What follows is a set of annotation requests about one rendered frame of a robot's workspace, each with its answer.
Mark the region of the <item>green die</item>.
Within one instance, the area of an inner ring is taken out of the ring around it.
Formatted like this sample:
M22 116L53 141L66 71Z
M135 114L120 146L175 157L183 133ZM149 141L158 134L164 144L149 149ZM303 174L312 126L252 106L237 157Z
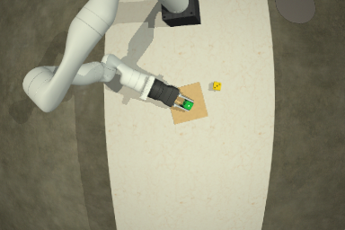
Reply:
M183 104L182 104L182 107L187 109L187 110L190 110L191 107L192 107L193 103L192 102L189 102L189 101L186 101L184 100Z

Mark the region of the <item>yellow die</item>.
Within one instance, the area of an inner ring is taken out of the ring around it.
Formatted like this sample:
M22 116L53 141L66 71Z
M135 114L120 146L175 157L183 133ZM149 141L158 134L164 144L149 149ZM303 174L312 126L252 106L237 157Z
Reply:
M214 82L213 90L218 90L218 91L220 91L220 89L221 89L221 83Z

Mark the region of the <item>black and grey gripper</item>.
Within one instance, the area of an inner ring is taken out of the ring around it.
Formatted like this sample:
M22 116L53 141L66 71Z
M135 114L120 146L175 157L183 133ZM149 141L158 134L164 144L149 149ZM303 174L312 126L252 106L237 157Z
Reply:
M148 78L148 79L147 79ZM147 83L146 83L147 81ZM144 87L145 86L145 87ZM152 75L147 75L140 72L140 76L137 80L137 83L135 87L133 88L138 93L141 93L140 99L146 100L146 97L150 97L154 100L161 101L163 104L169 106L169 107L178 107L185 111L189 111L185 108L183 108L181 105L176 104L174 101L177 97L182 97L186 101L192 102L193 100L181 95L179 93L179 89L172 86L172 85L166 85L164 82L156 79Z

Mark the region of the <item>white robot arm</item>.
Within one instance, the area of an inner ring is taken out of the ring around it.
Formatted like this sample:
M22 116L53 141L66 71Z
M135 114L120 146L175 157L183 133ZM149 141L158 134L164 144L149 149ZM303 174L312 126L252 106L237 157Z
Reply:
M181 13L189 5L189 0L158 1L171 13ZM140 72L115 55L104 55L101 65L96 61L83 64L113 24L118 5L119 0L89 0L70 24L60 66L38 66L24 77L23 90L42 111L53 111L62 102L71 84L108 83L117 69L121 72L120 83L131 89L135 87Z

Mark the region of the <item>tan square mat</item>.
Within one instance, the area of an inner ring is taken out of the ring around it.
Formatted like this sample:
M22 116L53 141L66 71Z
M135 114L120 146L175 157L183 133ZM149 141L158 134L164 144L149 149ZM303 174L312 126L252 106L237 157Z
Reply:
M178 89L180 90L179 93L181 95L193 100L194 103L190 111L185 111L176 106L170 107L172 111L174 124L207 117L208 112L199 82L195 84L188 84L182 87L178 87ZM184 100L185 99L177 95L174 102L182 106Z

